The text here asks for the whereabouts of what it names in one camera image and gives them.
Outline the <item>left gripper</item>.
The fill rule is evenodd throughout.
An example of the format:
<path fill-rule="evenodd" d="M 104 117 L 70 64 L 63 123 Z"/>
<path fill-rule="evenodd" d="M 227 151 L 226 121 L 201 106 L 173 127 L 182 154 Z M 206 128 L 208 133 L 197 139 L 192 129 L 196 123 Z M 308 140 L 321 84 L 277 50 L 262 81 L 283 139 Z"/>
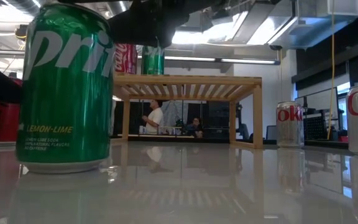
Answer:
<path fill-rule="evenodd" d="M 133 0 L 130 8 L 107 22 L 115 43 L 169 47 L 176 28 L 191 13 L 220 6 L 220 0 Z"/>

